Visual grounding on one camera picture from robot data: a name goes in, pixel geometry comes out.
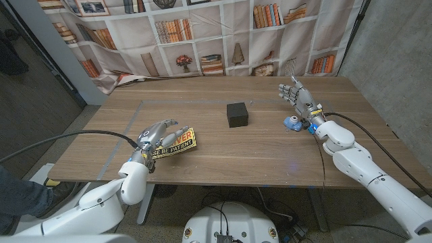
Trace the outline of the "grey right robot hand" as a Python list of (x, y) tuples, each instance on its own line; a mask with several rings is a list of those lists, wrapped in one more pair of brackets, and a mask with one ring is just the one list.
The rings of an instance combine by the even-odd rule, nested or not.
[(316, 126), (326, 122), (322, 109), (318, 108), (311, 93), (295, 76), (290, 76), (293, 85), (280, 84), (279, 96), (293, 106), (296, 113)]

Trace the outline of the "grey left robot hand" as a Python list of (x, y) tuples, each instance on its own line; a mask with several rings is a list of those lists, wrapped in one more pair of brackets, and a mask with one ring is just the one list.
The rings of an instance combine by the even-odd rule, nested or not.
[(189, 129), (188, 126), (185, 126), (176, 132), (164, 136), (168, 127), (177, 124), (178, 122), (174, 119), (166, 119), (158, 121), (143, 130), (137, 138), (137, 147), (128, 161), (141, 163), (148, 168), (149, 173), (153, 173), (155, 170), (154, 151), (160, 146), (163, 148), (171, 146), (177, 138)]

